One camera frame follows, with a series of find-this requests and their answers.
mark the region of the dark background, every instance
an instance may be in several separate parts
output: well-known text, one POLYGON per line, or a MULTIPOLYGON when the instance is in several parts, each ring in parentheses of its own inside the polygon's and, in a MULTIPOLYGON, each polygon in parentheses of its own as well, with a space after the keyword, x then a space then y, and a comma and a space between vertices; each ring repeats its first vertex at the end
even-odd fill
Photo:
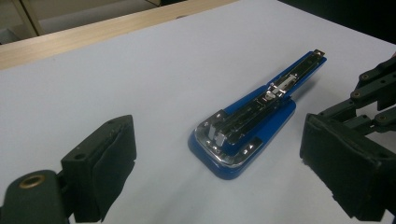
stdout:
MULTIPOLYGON (((396 44, 396 0, 278 0, 353 30, 396 44)), ((166 6, 181 0, 162 0, 166 6)))

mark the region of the white table surface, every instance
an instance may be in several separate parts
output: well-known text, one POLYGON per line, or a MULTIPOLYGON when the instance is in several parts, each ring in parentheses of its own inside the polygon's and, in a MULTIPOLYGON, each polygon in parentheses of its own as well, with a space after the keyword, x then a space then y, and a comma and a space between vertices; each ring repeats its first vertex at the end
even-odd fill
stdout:
POLYGON ((14 179, 59 172, 102 123, 132 114, 136 166, 105 223, 358 223, 302 164, 304 118, 395 50, 274 0, 241 0, 0 71, 0 203, 14 179), (313 49, 328 61, 296 92, 294 116, 241 176, 215 177, 187 146, 194 127, 313 49))

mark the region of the stapler anvil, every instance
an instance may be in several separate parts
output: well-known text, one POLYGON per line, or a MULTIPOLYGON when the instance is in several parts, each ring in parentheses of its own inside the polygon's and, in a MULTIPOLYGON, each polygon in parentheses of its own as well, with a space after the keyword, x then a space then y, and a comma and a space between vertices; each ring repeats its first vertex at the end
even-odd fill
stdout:
POLYGON ((267 84, 201 122, 191 151, 218 177, 238 177, 293 114, 290 95, 326 61, 310 51, 267 84))

